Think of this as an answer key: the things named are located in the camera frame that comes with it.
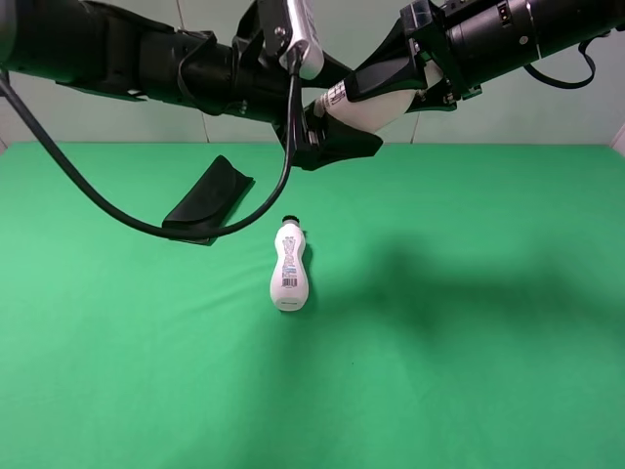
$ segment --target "bottle label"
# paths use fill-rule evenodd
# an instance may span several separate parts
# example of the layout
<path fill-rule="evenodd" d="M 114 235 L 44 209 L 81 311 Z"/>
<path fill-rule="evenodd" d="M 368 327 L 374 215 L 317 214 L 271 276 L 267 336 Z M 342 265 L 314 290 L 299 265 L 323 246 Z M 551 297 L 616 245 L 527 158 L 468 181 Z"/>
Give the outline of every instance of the bottle label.
<path fill-rule="evenodd" d="M 295 250 L 295 238 L 287 236 L 282 240 L 284 246 L 284 264 L 282 264 L 282 286 L 285 288 L 293 288 L 297 286 L 297 268 L 295 267 L 295 258 L 293 251 Z"/>

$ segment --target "green backdrop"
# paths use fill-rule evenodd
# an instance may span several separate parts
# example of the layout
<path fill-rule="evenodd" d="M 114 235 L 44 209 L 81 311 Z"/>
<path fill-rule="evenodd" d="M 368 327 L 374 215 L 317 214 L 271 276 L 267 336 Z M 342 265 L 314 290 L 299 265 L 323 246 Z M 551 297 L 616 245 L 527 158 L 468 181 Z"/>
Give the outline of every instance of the green backdrop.
<path fill-rule="evenodd" d="M 264 200 L 281 150 L 65 145 L 159 223 L 222 153 Z M 286 214 L 312 297 L 277 312 Z M 0 467 L 620 468 L 625 161 L 389 146 L 305 173 L 200 247 L 110 220 L 37 145 L 0 156 Z"/>

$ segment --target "bottle cap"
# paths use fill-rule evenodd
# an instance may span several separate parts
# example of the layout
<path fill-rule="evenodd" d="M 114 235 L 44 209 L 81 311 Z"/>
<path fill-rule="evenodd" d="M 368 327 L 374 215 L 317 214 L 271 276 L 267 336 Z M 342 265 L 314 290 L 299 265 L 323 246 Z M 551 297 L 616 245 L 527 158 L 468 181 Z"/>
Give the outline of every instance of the bottle cap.
<path fill-rule="evenodd" d="M 295 216 L 293 216 L 293 215 L 287 215 L 286 217 L 284 217 L 282 219 L 282 223 L 288 222 L 289 220 L 292 220 L 292 221 L 296 222 L 298 225 L 300 224 L 300 219 L 295 217 Z"/>

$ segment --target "green table surface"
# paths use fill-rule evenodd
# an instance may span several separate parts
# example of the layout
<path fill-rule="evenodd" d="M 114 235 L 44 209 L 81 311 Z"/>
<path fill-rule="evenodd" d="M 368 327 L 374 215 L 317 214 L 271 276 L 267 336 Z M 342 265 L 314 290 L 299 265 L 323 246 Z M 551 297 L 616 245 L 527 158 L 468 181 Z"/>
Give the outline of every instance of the green table surface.
<path fill-rule="evenodd" d="M 64 145 L 154 224 L 218 154 Z M 312 297 L 271 304 L 286 214 Z M 37 145 L 0 156 L 0 468 L 621 468 L 625 160 L 600 147 L 388 146 L 295 170 L 212 247 L 132 232 Z"/>

